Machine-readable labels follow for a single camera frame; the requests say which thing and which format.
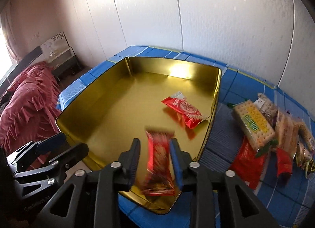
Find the window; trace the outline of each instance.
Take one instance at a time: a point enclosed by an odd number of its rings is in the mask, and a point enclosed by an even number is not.
[[[16,64],[12,62],[7,51],[4,35],[0,30],[0,84],[5,80],[7,75],[15,66]]]

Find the triangular cutout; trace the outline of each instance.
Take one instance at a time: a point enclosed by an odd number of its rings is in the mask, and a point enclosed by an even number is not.
[[[235,186],[235,190],[241,208],[242,216],[244,218],[247,218],[249,216],[259,214],[259,209],[239,185]]]
[[[35,190],[37,190],[40,187],[41,187],[40,184],[25,186],[25,187],[23,187],[22,196],[25,196],[26,194],[29,194],[32,191],[35,191]]]
[[[74,190],[74,185],[72,184],[64,192],[64,194],[57,200],[57,202],[52,206],[50,210],[51,214],[61,216],[61,217],[67,216],[73,190]]]

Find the floral decoration on headboard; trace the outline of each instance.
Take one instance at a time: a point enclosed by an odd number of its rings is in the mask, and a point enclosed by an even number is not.
[[[65,35],[64,35],[62,32],[60,32],[60,33],[56,34],[55,36],[53,36],[53,37],[52,37],[52,40],[55,41],[55,40],[57,40],[58,38],[62,39],[62,38],[64,38],[64,37],[65,37]]]

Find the white label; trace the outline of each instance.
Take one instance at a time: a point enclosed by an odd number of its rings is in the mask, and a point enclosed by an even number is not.
[[[262,100],[261,98],[257,99],[254,102],[254,105],[257,107],[258,110],[260,110],[260,108],[262,107],[262,105],[265,103],[264,100]]]

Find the blue tablecloth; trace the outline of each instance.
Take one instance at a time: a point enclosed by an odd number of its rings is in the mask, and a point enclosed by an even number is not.
[[[246,99],[255,101],[257,93],[260,92],[264,93],[277,106],[290,111],[293,116],[302,118],[313,135],[315,134],[314,117],[297,101],[267,80],[210,58],[156,47],[131,46],[97,65],[60,94],[57,108],[64,110],[97,77],[127,56],[174,58],[221,68],[220,104],[209,140],[200,160],[207,168],[226,171],[242,144],[244,134],[235,124],[231,110],[225,104],[237,104]],[[274,153],[270,153],[255,194],[282,227],[299,225],[315,199],[315,176],[305,179],[303,171],[294,164],[293,175],[288,184],[281,186],[278,184],[276,171],[276,156]],[[141,228],[182,228],[189,227],[190,198],[190,193],[183,193],[172,210],[163,216],[151,213],[122,196],[119,196],[119,207]],[[216,193],[215,200],[216,222],[217,227],[220,227]]]

